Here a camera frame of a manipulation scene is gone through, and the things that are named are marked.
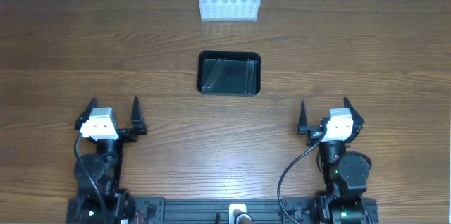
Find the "brown wooden surface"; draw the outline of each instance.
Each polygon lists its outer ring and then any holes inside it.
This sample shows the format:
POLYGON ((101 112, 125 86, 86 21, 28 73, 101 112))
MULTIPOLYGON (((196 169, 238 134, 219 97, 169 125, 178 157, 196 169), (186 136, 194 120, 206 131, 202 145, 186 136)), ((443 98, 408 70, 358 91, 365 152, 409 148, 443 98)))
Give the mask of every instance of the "brown wooden surface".
MULTIPOLYGON (((91 97, 120 126, 140 97, 149 134, 125 146, 122 186, 182 199, 275 198, 306 149, 301 100, 318 123, 347 95, 381 221, 447 222, 451 0, 261 0, 257 23, 201 23, 197 1, 0 1, 0 221, 65 220, 73 123, 91 97), (197 92, 205 49, 259 53, 260 94, 197 92)), ((314 158, 283 196, 322 188, 314 158)))

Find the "wooden tabletop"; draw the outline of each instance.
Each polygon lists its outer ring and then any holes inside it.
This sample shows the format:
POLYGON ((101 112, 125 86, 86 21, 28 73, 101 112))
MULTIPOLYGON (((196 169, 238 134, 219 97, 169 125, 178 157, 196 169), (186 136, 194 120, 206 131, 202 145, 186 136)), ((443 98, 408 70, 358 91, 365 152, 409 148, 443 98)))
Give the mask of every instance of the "wooden tabletop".
MULTIPOLYGON (((137 95, 149 134, 125 145, 132 195, 275 199, 307 149, 301 100, 315 125, 348 96, 381 221, 446 223, 450 1, 261 0, 257 23, 201 23, 198 0, 0 0, 0 221, 63 222, 75 119, 96 97, 130 126, 137 95), (206 49, 259 53, 260 93, 200 94, 206 49)), ((315 155, 283 197, 322 189, 315 155)))

